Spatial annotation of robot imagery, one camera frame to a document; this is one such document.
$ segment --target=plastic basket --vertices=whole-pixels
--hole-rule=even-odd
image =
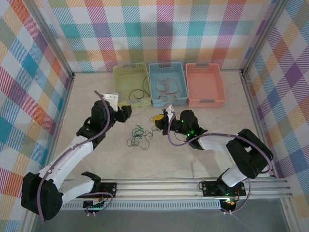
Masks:
[[[186,64],[186,78],[191,107],[220,107],[225,90],[218,64]]]
[[[131,105],[131,107],[137,107],[142,105],[151,104],[151,92],[147,67],[145,63],[136,63],[130,65],[119,65],[112,69],[114,76],[114,88],[119,93],[119,103],[121,107],[123,105]],[[143,98],[136,99],[136,97],[142,97],[142,91],[131,91],[135,89],[142,89],[149,93],[144,93]]]
[[[151,96],[154,107],[160,107],[166,103],[172,105],[184,105],[188,99],[188,90],[183,74],[183,66],[180,62],[171,63],[152,63],[149,64],[149,77],[151,86]],[[158,81],[162,81],[166,78],[170,78],[169,92],[179,92],[173,95],[166,95],[166,97],[160,96],[160,92],[156,86]]]

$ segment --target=metal corner post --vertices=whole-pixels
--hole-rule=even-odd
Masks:
[[[275,9],[273,10],[270,18],[266,22],[266,26],[264,31],[262,32],[260,38],[258,39],[255,47],[253,48],[248,61],[243,68],[243,73],[246,74],[250,68],[252,67],[255,59],[257,58],[258,54],[262,50],[262,47],[264,46],[265,42],[267,41],[270,33],[272,32],[274,26],[276,25],[277,20],[279,19],[282,11],[284,10],[286,4],[289,0],[277,0],[277,4],[275,6]]]
[[[44,20],[38,6],[34,2],[34,0],[23,0],[25,6],[28,8],[29,12],[31,13],[32,17],[34,18],[34,21],[37,23],[37,25],[40,28],[40,31],[44,38],[46,39],[48,45],[51,47],[52,51],[54,52],[56,58],[58,59],[59,63],[67,73],[67,75],[70,76],[70,78],[73,78],[73,70],[71,69],[66,57],[62,53],[60,47],[58,46],[58,43],[53,36],[52,32],[50,31],[46,21]]]

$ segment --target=yellow object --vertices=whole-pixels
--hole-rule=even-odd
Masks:
[[[163,117],[164,117],[164,115],[156,115],[156,116],[153,116],[152,119],[153,119],[154,125],[155,125],[155,121],[156,121],[156,120],[160,120],[160,119],[162,119]]]

